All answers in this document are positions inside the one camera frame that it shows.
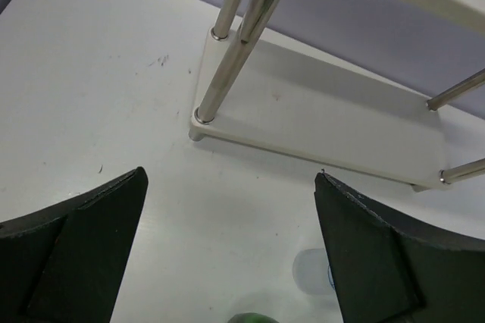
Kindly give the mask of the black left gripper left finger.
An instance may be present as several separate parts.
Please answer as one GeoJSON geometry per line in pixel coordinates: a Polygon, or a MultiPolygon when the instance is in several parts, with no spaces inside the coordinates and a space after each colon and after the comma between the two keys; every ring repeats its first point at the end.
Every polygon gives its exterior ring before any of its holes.
{"type": "Polygon", "coordinates": [[[133,169],[1,223],[3,322],[109,322],[146,199],[133,169]]]}

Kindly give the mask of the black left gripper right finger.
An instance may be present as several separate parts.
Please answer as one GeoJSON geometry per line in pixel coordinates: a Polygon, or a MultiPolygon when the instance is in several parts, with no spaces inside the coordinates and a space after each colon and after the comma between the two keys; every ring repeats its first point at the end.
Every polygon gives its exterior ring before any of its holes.
{"type": "Polygon", "coordinates": [[[345,322],[482,322],[484,241],[413,218],[331,175],[314,199],[345,322]]]}

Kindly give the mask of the Pocari Sweat bottle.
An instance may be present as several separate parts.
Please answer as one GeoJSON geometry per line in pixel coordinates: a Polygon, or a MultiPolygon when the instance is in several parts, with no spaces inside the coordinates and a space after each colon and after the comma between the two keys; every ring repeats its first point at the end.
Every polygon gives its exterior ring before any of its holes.
{"type": "Polygon", "coordinates": [[[335,291],[333,275],[325,248],[304,249],[293,262],[293,279],[296,286],[312,296],[320,296],[335,291]]]}

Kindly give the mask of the white two-tier shelf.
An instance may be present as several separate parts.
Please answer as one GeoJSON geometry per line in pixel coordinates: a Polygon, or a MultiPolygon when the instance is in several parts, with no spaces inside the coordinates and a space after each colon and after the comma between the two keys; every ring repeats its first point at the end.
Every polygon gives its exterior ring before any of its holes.
{"type": "Polygon", "coordinates": [[[484,83],[483,72],[434,97],[342,60],[320,60],[261,35],[280,0],[224,0],[209,30],[189,137],[279,152],[413,186],[445,189],[484,173],[483,160],[451,167],[440,109],[484,83]]]}

